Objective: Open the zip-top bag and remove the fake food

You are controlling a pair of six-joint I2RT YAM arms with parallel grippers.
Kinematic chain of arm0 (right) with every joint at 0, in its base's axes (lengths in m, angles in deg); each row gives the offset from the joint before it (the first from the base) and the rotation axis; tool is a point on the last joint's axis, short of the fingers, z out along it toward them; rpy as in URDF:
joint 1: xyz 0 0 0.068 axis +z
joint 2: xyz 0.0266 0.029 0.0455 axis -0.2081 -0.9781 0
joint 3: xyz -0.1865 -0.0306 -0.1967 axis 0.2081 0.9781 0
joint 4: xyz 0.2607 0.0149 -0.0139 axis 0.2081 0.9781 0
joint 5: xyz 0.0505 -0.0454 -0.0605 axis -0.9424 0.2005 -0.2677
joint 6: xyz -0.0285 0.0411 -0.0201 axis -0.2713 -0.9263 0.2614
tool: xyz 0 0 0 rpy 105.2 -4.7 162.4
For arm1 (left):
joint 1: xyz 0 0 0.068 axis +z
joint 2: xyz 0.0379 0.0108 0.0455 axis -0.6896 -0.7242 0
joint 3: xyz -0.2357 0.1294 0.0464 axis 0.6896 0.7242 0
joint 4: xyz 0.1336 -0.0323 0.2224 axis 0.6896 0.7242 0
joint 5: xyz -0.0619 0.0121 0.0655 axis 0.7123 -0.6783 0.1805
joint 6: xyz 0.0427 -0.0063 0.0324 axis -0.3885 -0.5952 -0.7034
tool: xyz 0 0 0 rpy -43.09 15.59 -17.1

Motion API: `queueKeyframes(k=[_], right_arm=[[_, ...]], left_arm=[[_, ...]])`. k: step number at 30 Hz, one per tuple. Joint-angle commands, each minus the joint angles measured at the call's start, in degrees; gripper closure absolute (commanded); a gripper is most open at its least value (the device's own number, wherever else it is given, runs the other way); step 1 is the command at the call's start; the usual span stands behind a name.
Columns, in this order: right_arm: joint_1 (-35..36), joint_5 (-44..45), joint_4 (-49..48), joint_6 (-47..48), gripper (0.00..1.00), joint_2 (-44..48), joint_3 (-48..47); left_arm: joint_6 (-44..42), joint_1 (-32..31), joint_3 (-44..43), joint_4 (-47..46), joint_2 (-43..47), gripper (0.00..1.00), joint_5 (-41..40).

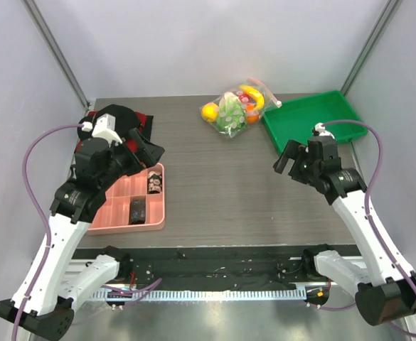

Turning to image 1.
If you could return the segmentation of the orange toy orange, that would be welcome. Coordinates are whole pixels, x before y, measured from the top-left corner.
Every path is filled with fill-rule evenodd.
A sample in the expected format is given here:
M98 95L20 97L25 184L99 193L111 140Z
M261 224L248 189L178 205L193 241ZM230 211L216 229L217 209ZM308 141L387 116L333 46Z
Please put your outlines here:
M260 118L259 110L255 105L248 104L245 108L245 118L248 124L253 124Z

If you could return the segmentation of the clear zip top bag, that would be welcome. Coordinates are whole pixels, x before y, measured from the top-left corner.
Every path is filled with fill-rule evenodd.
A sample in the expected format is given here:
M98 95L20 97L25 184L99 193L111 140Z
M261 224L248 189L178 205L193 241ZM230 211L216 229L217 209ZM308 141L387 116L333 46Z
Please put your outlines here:
M265 83L248 78L212 102L204 104L201 117L219 134L232 139L249 125L261 120L265 112L281 106L282 102Z

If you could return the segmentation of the yellow toy banana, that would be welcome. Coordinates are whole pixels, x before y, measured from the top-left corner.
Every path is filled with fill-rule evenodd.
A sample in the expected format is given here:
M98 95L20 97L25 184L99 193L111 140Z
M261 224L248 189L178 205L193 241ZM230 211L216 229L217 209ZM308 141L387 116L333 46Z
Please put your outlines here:
M255 100L255 110L261 110L265 105L265 98L263 94L256 88L250 85L240 85L240 90Z

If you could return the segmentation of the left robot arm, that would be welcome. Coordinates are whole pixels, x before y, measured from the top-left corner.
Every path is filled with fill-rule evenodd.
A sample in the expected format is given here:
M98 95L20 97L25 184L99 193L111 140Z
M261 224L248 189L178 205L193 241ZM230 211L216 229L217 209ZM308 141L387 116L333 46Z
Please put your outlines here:
M94 133L75 152L74 176L55 192L50 215L41 215L45 236L23 283L12 298L0 301L0 318L13 323L12 340L24 329L47 340L60 340L78 309L109 281L126 282L130 255L115 247L101 251L76 278L62 280L77 246L106 201L107 191L122 177L155 166L165 150L129 131L131 151L115 131Z

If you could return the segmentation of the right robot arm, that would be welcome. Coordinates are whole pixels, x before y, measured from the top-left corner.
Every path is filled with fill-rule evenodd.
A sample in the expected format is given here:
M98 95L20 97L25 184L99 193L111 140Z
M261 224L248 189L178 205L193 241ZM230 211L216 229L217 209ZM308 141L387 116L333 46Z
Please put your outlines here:
M343 220L366 265L361 269L324 244L304 252L304 277L337 283L369 325L416 314L416 272L390 239L358 171L342 166L337 141L331 136L313 136L306 144L290 140L274 171L282 173L288 161L294 162L291 179L315 188Z

